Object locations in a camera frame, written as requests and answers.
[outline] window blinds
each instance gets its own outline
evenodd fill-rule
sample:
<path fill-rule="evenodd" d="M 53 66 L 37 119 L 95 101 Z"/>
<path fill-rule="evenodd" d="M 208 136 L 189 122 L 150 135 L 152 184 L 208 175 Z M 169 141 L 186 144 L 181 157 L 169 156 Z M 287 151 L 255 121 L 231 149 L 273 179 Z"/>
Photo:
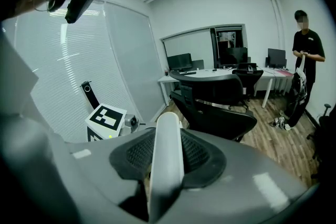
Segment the window blinds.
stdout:
<path fill-rule="evenodd" d="M 138 115 L 111 48 L 103 2 L 94 1 L 71 25 L 64 19 L 68 3 L 54 13 L 20 16 L 15 46 L 39 77 L 31 94 L 50 127 L 65 141 L 85 142 L 84 81 L 92 81 L 99 102 Z"/>

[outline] desk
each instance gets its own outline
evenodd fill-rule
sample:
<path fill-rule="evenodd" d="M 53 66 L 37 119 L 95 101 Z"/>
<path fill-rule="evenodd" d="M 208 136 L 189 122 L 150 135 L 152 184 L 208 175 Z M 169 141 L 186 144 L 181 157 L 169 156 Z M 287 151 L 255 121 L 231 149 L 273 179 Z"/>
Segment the desk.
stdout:
<path fill-rule="evenodd" d="M 268 79 L 268 85 L 267 85 L 267 91 L 264 97 L 264 101 L 262 103 L 262 108 L 265 108 L 267 100 L 268 100 L 268 96 L 269 96 L 269 92 L 271 90 L 272 87 L 272 83 L 273 83 L 273 79 L 277 79 L 280 78 L 282 80 L 282 85 L 284 87 L 281 87 L 281 90 L 283 90 L 282 95 L 285 95 L 286 93 L 286 88 L 288 85 L 288 82 L 291 81 L 292 76 L 286 76 L 284 74 L 281 74 L 280 72 L 277 72 L 277 70 L 271 69 L 271 68 L 259 68 L 258 70 L 263 70 L 264 73 L 262 74 L 260 79 Z M 196 71 L 196 74 L 193 75 L 188 75 L 190 77 L 194 77 L 194 78 L 209 78 L 209 77 L 216 77 L 216 76 L 223 76 L 223 75 L 227 75 L 227 74 L 232 74 L 233 69 L 217 69 L 217 71 L 212 71 L 212 69 L 204 69 L 204 70 L 198 70 Z M 254 96 L 256 96 L 257 91 L 258 91 L 258 83 L 260 80 L 258 80 L 258 82 L 255 85 L 255 90 L 254 90 Z M 167 90 L 165 87 L 165 83 L 170 83 L 170 82 L 178 82 L 178 80 L 170 77 L 170 76 L 163 76 L 161 79 L 158 80 L 158 82 L 161 85 L 161 89 L 162 89 L 162 93 L 164 96 L 164 101 L 166 103 L 167 106 L 169 106 L 169 96 L 167 95 Z M 278 80 L 276 85 L 275 85 L 275 89 L 279 89 L 280 86 L 280 81 Z"/>

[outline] computer monitor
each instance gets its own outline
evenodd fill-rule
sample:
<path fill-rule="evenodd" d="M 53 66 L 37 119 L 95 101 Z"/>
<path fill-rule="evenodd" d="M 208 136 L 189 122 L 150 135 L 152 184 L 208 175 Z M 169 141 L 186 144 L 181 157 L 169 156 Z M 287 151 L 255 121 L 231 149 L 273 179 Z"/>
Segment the computer monitor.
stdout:
<path fill-rule="evenodd" d="M 247 62 L 247 48 L 226 48 L 220 55 L 221 65 L 236 65 Z"/>
<path fill-rule="evenodd" d="M 191 54 L 180 54 L 167 57 L 170 70 L 192 68 Z"/>
<path fill-rule="evenodd" d="M 285 67 L 286 51 L 278 49 L 268 49 L 268 64 L 270 67 Z"/>

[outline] office chair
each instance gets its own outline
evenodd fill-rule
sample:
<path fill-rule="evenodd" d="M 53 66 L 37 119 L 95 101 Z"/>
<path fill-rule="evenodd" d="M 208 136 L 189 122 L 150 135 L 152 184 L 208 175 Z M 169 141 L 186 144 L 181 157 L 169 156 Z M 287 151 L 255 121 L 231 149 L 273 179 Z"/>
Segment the office chair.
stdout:
<path fill-rule="evenodd" d="M 240 142 L 253 129 L 257 119 L 252 111 L 230 111 L 201 103 L 236 104 L 243 96 L 238 76 L 228 74 L 210 78 L 194 78 L 172 71 L 170 76 L 180 82 L 180 90 L 171 93 L 172 99 L 188 120 L 191 130 L 206 132 Z"/>
<path fill-rule="evenodd" d="M 336 106 L 327 116 L 327 111 L 331 108 L 331 105 L 325 104 L 325 111 L 323 116 L 319 118 L 319 126 L 316 128 L 314 134 L 309 134 L 307 139 L 312 140 L 315 145 L 315 152 L 313 159 L 319 162 L 319 168 L 317 174 L 312 174 L 311 178 L 318 178 L 320 181 L 325 181 L 334 178 L 330 176 L 334 172 L 334 166 L 336 163 L 336 136 L 334 135 L 335 121 L 336 121 Z"/>
<path fill-rule="evenodd" d="M 240 78 L 243 88 L 246 88 L 246 98 L 248 102 L 250 101 L 248 94 L 253 92 L 254 85 L 261 78 L 263 73 L 263 70 L 254 70 L 253 73 L 248 73 L 247 69 L 239 69 L 239 67 L 232 71 L 232 74 L 236 74 Z M 240 102 L 248 109 L 248 105 L 243 99 L 241 99 Z"/>

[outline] gray surface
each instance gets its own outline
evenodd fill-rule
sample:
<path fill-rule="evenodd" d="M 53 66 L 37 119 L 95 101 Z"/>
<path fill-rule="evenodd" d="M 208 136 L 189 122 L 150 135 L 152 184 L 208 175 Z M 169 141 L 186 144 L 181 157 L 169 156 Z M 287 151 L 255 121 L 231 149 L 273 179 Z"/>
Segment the gray surface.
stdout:
<path fill-rule="evenodd" d="M 275 215 L 253 181 L 253 175 L 268 172 L 277 186 L 296 200 L 306 188 L 274 161 L 252 147 L 220 137 L 190 131 L 219 147 L 227 166 L 220 179 L 199 191 L 182 190 L 160 223 L 176 219 L 192 223 L 260 223 Z"/>
<path fill-rule="evenodd" d="M 137 183 L 122 180 L 110 166 L 108 156 L 114 148 L 145 134 L 146 130 L 109 140 L 65 144 L 59 135 L 46 135 L 43 127 L 31 120 L 6 117 L 0 123 L 5 161 L 43 210 L 66 219 L 69 215 L 62 215 L 65 212 L 62 207 L 66 207 L 66 214 L 75 212 L 74 217 L 78 214 L 81 223 L 144 223 L 117 206 L 134 194 Z M 189 132 L 221 149 L 227 166 L 212 185 L 182 190 L 157 223 L 265 221 L 275 213 L 254 184 L 253 176 L 257 174 L 268 173 L 291 202 L 306 191 L 298 179 L 254 148 Z M 71 155 L 84 149 L 91 155 L 81 159 Z"/>

